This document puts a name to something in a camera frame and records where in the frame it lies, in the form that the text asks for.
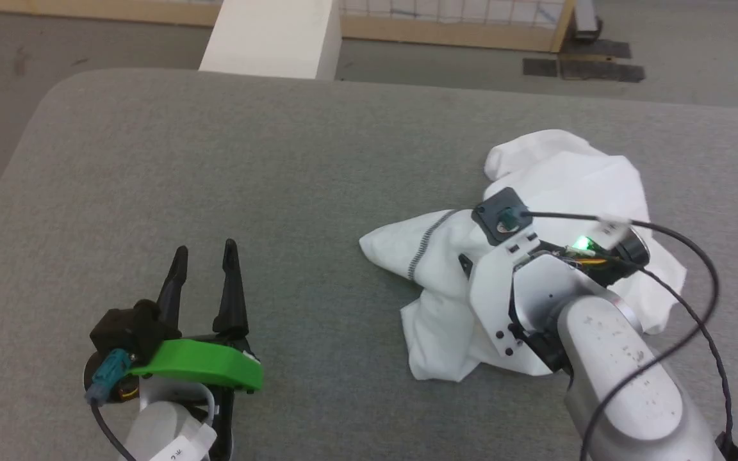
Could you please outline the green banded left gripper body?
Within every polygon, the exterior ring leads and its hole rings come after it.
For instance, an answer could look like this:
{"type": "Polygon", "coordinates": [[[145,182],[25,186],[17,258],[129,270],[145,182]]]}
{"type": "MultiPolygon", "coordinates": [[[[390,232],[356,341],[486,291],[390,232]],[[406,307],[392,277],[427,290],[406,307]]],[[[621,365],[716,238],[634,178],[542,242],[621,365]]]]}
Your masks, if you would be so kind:
{"type": "Polygon", "coordinates": [[[170,339],[131,374],[140,379],[140,411],[129,429],[135,461],[233,461],[235,396],[260,391],[264,379],[245,339],[170,339]]]}

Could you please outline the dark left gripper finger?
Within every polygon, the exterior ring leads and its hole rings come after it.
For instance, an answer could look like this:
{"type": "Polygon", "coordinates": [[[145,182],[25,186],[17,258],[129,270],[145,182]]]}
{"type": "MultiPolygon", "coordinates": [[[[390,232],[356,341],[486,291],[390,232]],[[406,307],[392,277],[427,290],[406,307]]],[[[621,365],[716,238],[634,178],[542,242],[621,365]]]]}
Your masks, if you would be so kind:
{"type": "Polygon", "coordinates": [[[177,324],[181,312],[181,291],[188,271],[188,249],[176,248],[172,264],[162,283],[156,305],[160,309],[160,321],[164,324],[177,324]]]}
{"type": "Polygon", "coordinates": [[[222,269],[224,271],[222,299],[216,318],[213,320],[213,330],[218,335],[229,339],[245,339],[249,334],[248,312],[243,291],[240,257],[238,257],[238,247],[234,239],[225,241],[222,269]]]}

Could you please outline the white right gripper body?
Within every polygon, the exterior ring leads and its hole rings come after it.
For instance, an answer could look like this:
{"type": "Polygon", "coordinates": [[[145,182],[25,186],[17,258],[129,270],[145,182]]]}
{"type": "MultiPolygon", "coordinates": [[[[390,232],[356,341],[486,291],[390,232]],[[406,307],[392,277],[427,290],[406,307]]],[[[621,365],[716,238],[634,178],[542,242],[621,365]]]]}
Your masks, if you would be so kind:
{"type": "Polygon", "coordinates": [[[511,234],[477,259],[470,272],[470,307],[477,320],[470,356],[524,375],[550,375],[553,318],[568,298],[568,265],[539,251],[532,230],[511,234]]]}

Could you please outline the white long-sleeve shirt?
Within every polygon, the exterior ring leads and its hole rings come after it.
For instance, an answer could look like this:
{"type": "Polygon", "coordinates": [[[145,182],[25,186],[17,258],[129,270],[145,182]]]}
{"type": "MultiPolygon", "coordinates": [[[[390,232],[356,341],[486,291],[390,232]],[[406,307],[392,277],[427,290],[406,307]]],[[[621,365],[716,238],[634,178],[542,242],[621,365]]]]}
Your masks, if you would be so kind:
{"type": "MultiPolygon", "coordinates": [[[[562,129],[545,129],[492,148],[484,173],[489,198],[515,190],[530,209],[648,219],[638,170],[562,129]]],[[[359,240],[373,264],[422,287],[401,310],[408,366],[415,379],[460,382],[481,363],[470,356],[477,320],[459,254],[476,261],[491,246],[471,210],[442,210],[389,223],[359,240]]]]}

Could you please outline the grey fabric sofa surface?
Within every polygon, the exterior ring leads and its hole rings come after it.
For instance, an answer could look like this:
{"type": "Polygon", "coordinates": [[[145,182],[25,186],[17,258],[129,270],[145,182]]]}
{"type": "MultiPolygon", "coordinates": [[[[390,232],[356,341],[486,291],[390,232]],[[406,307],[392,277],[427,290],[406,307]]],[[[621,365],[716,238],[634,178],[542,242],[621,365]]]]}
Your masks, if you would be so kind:
{"type": "Polygon", "coordinates": [[[56,85],[0,180],[0,461],[115,461],[84,401],[91,329],[186,245],[181,329],[210,332],[228,238],[265,369],[235,400],[237,459],[574,461],[564,376],[414,380],[418,289],[358,246],[477,204],[489,149],[551,128],[626,156],[652,222],[714,260],[738,443],[738,109],[124,69],[56,85]]]}

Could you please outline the small black floor mat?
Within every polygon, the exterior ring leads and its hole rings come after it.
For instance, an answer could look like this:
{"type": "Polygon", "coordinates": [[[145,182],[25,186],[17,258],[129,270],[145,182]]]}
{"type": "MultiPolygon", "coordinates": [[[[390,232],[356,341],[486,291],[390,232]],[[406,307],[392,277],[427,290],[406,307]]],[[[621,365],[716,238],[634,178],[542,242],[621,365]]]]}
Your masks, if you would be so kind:
{"type": "Polygon", "coordinates": [[[524,58],[522,59],[522,74],[524,76],[557,78],[556,59],[524,58]]]}

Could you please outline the long black floor mat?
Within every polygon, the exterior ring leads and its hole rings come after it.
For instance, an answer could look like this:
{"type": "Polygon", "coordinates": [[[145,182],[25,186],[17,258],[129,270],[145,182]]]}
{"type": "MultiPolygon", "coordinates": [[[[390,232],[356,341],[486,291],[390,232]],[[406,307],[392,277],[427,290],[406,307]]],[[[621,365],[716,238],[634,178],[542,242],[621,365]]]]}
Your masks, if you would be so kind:
{"type": "Polygon", "coordinates": [[[614,61],[559,61],[559,72],[565,81],[615,81],[639,83],[646,79],[644,67],[614,61]]]}

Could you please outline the dark floor mat by fence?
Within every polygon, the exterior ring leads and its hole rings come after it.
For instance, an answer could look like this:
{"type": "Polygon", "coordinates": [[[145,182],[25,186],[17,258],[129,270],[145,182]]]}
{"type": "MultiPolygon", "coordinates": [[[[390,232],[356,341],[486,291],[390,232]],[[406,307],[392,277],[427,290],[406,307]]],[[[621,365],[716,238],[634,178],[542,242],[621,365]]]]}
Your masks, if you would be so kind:
{"type": "Polygon", "coordinates": [[[609,56],[624,60],[632,59],[630,44],[610,39],[597,39],[589,43],[570,40],[562,45],[560,53],[571,56],[609,56]]]}

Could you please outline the white rectangular pillar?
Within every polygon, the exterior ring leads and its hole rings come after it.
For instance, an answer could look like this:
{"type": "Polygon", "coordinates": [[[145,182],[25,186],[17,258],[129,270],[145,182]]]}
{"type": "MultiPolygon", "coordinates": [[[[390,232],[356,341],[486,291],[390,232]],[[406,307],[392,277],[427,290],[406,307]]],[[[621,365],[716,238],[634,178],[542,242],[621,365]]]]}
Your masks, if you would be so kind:
{"type": "Polygon", "coordinates": [[[339,0],[224,0],[199,70],[334,81],[339,0]]]}

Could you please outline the wooden frame mesh fence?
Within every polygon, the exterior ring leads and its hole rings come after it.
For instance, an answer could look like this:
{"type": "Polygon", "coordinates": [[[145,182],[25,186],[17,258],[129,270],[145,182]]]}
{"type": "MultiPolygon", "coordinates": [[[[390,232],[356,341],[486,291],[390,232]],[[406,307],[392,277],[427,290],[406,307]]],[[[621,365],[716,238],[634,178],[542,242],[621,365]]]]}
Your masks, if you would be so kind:
{"type": "Polygon", "coordinates": [[[540,53],[562,49],[577,0],[0,0],[0,13],[211,28],[231,2],[268,22],[334,12],[345,38],[540,53]]]}

